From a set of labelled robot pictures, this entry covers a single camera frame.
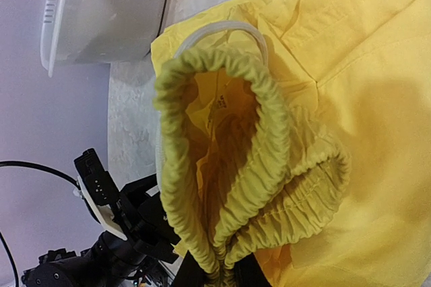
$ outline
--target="light purple wall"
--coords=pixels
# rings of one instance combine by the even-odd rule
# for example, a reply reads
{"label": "light purple wall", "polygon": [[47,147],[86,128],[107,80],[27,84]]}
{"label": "light purple wall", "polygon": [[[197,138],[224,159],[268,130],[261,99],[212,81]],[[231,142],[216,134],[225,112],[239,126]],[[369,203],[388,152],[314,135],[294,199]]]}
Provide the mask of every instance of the light purple wall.
{"label": "light purple wall", "polygon": [[[0,0],[0,160],[27,160],[72,176],[73,159],[95,147],[107,165],[107,65],[58,69],[40,64],[44,0]],[[0,230],[19,270],[48,249],[82,250],[100,228],[62,179],[0,168]],[[13,279],[0,246],[0,286]]]}

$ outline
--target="white marble surface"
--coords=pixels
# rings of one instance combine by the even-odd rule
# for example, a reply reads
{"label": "white marble surface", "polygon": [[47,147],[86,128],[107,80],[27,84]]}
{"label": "white marble surface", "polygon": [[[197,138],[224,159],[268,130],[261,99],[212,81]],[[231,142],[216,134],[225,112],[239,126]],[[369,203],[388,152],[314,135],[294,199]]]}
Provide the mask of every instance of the white marble surface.
{"label": "white marble surface", "polygon": [[[171,25],[223,1],[168,0],[165,23]],[[108,159],[120,187],[156,172],[154,80],[150,57],[138,63],[113,63],[110,70]],[[423,287],[431,287],[431,278]]]}

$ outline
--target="black wire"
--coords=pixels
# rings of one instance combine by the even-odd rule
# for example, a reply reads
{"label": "black wire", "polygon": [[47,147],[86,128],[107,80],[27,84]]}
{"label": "black wire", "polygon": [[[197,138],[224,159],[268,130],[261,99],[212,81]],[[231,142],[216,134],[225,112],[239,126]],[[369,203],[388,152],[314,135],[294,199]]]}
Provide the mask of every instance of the black wire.
{"label": "black wire", "polygon": [[41,164],[34,164],[32,162],[24,162],[24,161],[1,161],[0,167],[23,167],[23,168],[31,168],[40,171],[45,171],[55,176],[61,177],[71,183],[73,186],[79,189],[79,185],[75,179],[66,175],[65,173],[49,168],[47,166],[43,166]]}
{"label": "black wire", "polygon": [[[34,164],[32,162],[24,162],[24,161],[1,161],[0,167],[22,167],[22,168],[31,168],[31,169],[36,169],[36,170],[48,172],[50,174],[53,174],[55,176],[58,176],[58,177],[65,179],[66,181],[68,181],[73,186],[75,186],[79,189],[79,185],[77,184],[76,180],[73,179],[72,177],[66,175],[65,173],[63,173],[61,171],[49,168],[47,166],[43,166],[41,164]],[[15,261],[13,260],[11,251],[9,250],[9,247],[7,246],[5,238],[1,234],[1,231],[0,231],[0,240],[3,243],[3,246],[4,246],[6,253],[7,253],[7,257],[9,258],[9,261],[10,261],[11,266],[12,266],[13,275],[15,276],[15,287],[20,287],[20,279],[18,278],[18,270],[16,269]]]}
{"label": "black wire", "polygon": [[7,257],[9,258],[9,261],[11,262],[11,266],[12,266],[12,270],[13,270],[13,275],[15,276],[15,287],[20,287],[20,279],[18,278],[18,270],[16,269],[15,261],[13,260],[11,251],[9,250],[9,247],[7,246],[5,238],[3,238],[3,235],[1,234],[1,231],[0,231],[0,240],[3,243],[3,246],[4,246],[5,250],[6,250]]}

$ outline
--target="yellow shirt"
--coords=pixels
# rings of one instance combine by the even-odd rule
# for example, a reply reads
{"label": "yellow shirt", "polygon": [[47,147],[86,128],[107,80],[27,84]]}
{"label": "yellow shirt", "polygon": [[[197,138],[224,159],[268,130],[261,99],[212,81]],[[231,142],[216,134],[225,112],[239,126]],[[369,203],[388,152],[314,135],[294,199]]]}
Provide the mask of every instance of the yellow shirt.
{"label": "yellow shirt", "polygon": [[[255,41],[244,32],[209,36],[182,59],[162,66],[188,35],[220,20],[248,22],[264,35],[268,74],[258,62]],[[255,251],[273,286],[420,286],[425,280],[431,271],[431,0],[233,0],[169,27],[153,43],[152,59],[158,74],[156,104],[162,111],[162,134],[168,141],[162,201],[171,225],[181,233],[188,249],[194,250],[192,254],[209,277],[229,276],[238,258]],[[246,72],[240,73],[241,66],[251,70],[246,77]],[[217,72],[194,75],[202,69]],[[173,90],[177,71],[182,71],[182,87]],[[217,94],[220,88],[225,91],[223,99],[214,96],[212,87],[202,90],[202,84],[210,83],[217,84]],[[271,92],[273,83],[277,90]],[[225,105],[245,123],[226,121]],[[250,124],[259,121],[265,127],[257,126],[253,132]],[[217,129],[222,129],[218,136],[214,133]],[[302,132],[296,132],[295,137],[292,129]],[[273,132],[277,139],[273,145],[265,145]],[[348,156],[330,133],[338,136],[352,157],[346,191]],[[253,142],[259,135],[265,139]],[[229,146],[232,138],[238,137],[246,140]],[[296,145],[300,138],[305,139]],[[234,167],[234,179],[226,184],[220,181],[222,176],[209,176],[218,171],[221,162],[229,163],[220,157],[221,152],[238,146],[245,147],[246,154],[242,164]],[[271,175],[260,172],[258,176],[267,176],[267,181],[257,182],[263,185],[261,191],[272,192],[268,196],[279,197],[280,189],[268,189],[266,183],[286,185],[279,203],[277,198],[259,199],[256,182],[247,186],[247,176],[240,171],[248,165],[248,149],[253,151],[255,146],[256,155],[274,155],[276,149],[277,158],[289,159],[280,168],[270,163],[276,174],[268,170]],[[328,162],[324,167],[316,157],[320,154]],[[292,160],[292,155],[300,158]],[[177,161],[186,159],[187,167],[181,162],[175,167]],[[316,173],[310,175],[307,169]],[[180,175],[172,179],[174,172]],[[322,184],[324,172],[328,180]],[[244,189],[252,186],[257,191],[249,188],[239,204],[229,204],[223,199],[229,191],[224,190],[238,182],[238,174],[245,178],[240,181]],[[286,174],[285,182],[279,180]],[[298,176],[312,183],[312,188],[322,184],[325,192],[317,197],[329,207],[298,207],[289,196],[299,185]],[[183,185],[182,200],[178,183],[185,177],[190,182]],[[338,182],[332,191],[328,182],[333,179]],[[216,181],[215,187],[208,186],[212,181]],[[340,194],[331,196],[334,191]],[[212,193],[218,196],[215,200]],[[304,215],[298,223],[285,214],[275,224],[248,225],[243,222],[254,218],[252,212],[245,214],[250,208],[240,210],[241,216],[245,215],[235,218],[235,210],[244,205],[262,207],[260,210],[273,216],[274,209],[287,200]],[[314,214],[313,210],[323,213]],[[304,228],[295,230],[295,224]],[[260,228],[264,228],[265,241],[259,240]],[[286,236],[273,238],[281,232],[287,232]],[[244,238],[248,242],[238,243]],[[279,247],[260,249],[268,243]],[[233,252],[235,245],[250,248]]]}

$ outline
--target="yellow fabric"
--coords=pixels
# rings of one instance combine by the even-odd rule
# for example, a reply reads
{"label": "yellow fabric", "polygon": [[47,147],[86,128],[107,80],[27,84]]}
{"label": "yellow fabric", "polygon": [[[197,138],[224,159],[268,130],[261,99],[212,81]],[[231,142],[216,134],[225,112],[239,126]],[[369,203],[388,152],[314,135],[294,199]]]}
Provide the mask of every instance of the yellow fabric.
{"label": "yellow fabric", "polygon": [[[258,28],[268,68],[243,31],[170,60],[220,20]],[[152,59],[162,202],[212,284],[233,286],[250,252],[273,286],[425,280],[431,0],[233,0],[169,27]],[[352,155],[342,202],[348,158],[326,127]]]}

